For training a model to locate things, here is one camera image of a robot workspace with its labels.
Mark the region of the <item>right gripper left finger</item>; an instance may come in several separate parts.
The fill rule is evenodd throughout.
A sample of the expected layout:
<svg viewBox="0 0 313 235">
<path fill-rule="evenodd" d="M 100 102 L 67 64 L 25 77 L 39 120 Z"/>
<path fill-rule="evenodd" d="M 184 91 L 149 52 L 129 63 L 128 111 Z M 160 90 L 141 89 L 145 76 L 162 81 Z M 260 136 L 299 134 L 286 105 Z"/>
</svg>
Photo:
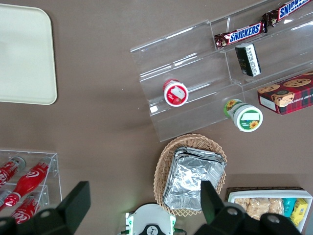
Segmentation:
<svg viewBox="0 0 313 235">
<path fill-rule="evenodd" d="M 17 224 L 11 217 L 0 219 L 2 235 L 73 235 L 91 206 L 90 185 L 80 181 L 56 207 L 38 212 Z"/>
</svg>

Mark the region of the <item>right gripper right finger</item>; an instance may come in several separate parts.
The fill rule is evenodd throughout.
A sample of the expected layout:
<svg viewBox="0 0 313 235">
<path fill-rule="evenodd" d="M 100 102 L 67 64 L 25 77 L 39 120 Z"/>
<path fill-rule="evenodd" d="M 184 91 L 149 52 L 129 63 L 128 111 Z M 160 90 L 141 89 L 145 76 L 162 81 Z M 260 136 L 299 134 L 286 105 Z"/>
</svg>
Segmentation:
<svg viewBox="0 0 313 235">
<path fill-rule="evenodd" d="M 286 217 L 265 213 L 260 220 L 251 218 L 239 205 L 227 205 L 210 181 L 201 182 L 201 208 L 206 223 L 196 235 L 299 235 L 299 230 Z"/>
</svg>

